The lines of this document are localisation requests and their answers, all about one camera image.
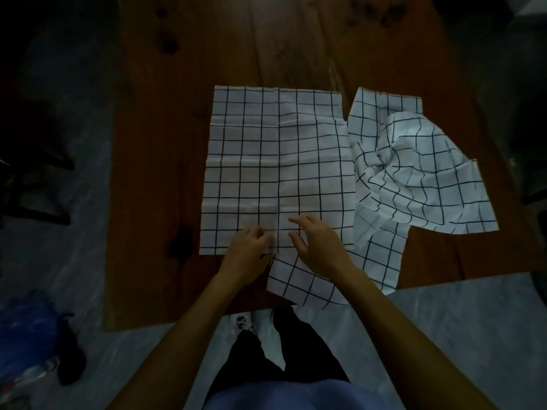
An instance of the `gray floor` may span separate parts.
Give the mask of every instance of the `gray floor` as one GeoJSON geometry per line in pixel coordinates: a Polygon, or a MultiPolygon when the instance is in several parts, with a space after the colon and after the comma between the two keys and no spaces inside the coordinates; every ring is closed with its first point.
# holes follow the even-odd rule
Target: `gray floor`
{"type": "MultiPolygon", "coordinates": [[[[104,5],[89,8],[85,14],[81,6],[54,9],[33,41],[21,75],[26,96],[52,104],[52,113],[62,122],[67,151],[75,158],[75,173],[48,172],[55,184],[52,190],[70,209],[73,223],[61,227],[6,219],[0,231],[0,303],[29,289],[46,290],[60,310],[76,312],[72,325],[88,357],[86,372],[73,386],[60,387],[55,376],[48,376],[16,391],[29,394],[36,409],[105,407],[169,327],[101,331],[112,135],[112,103],[105,88],[111,75],[105,76],[101,58],[111,47],[113,26],[99,25],[104,5]]],[[[524,59],[537,63],[541,37],[537,29],[492,35],[488,25],[476,23],[460,23],[451,30],[492,134],[504,149],[513,126],[511,116],[526,96],[522,83],[512,81],[519,75],[533,78],[526,75],[524,59]]],[[[509,147],[504,151],[511,158],[509,147]]],[[[46,205],[33,195],[26,203],[46,205]]],[[[390,298],[497,406],[545,408],[547,308],[528,273],[398,291],[390,298]]],[[[351,309],[298,308],[297,313],[324,337],[353,383],[402,408],[351,309]]],[[[279,340],[268,318],[268,311],[256,315],[259,336],[266,356],[282,365],[279,340]]],[[[233,340],[230,324],[223,319],[187,409],[201,408],[233,340]]]]}

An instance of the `person's left hand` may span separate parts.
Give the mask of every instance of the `person's left hand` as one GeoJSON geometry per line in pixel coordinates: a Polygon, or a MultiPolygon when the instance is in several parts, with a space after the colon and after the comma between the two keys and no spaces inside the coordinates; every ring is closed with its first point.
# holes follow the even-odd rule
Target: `person's left hand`
{"type": "Polygon", "coordinates": [[[273,255],[265,255],[266,246],[272,244],[274,237],[264,234],[260,226],[245,227],[236,234],[224,255],[219,275],[236,283],[238,290],[254,281],[266,268],[273,255]]]}

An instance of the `wooden table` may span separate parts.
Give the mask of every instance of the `wooden table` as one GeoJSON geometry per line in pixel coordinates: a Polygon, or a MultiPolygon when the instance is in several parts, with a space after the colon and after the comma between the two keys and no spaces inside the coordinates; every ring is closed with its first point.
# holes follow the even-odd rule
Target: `wooden table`
{"type": "MultiPolygon", "coordinates": [[[[431,0],[123,0],[120,39],[106,329],[175,320],[219,267],[197,255],[215,85],[339,91],[346,115],[359,86],[422,97],[425,115],[478,159],[500,231],[412,228],[398,287],[544,268],[431,0]],[[181,227],[194,238],[184,263],[168,256],[181,227]]],[[[262,278],[230,311],[280,302],[262,278]]]]}

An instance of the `person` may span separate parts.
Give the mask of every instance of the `person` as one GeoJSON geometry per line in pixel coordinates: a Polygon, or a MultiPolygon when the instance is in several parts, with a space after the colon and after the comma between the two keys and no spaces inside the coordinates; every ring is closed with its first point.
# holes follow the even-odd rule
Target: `person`
{"type": "MultiPolygon", "coordinates": [[[[306,234],[291,240],[302,261],[331,280],[366,328],[407,408],[494,409],[492,402],[353,265],[336,232],[313,215],[290,219],[306,234]]],[[[209,341],[230,301],[271,261],[263,255],[273,237],[246,227],[232,240],[219,272],[198,300],[166,333],[110,409],[182,409],[209,341]]],[[[385,409],[380,396],[350,383],[338,360],[291,307],[273,312],[285,370],[265,358],[245,319],[226,364],[211,385],[205,410],[385,409]]]]}

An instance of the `blue shirt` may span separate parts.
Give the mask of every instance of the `blue shirt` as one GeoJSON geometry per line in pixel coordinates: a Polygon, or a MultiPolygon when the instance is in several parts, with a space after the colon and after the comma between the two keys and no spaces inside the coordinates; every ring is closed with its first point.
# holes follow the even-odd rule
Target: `blue shirt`
{"type": "Polygon", "coordinates": [[[350,383],[265,381],[245,383],[213,395],[203,410],[389,410],[378,394],[350,383]]]}

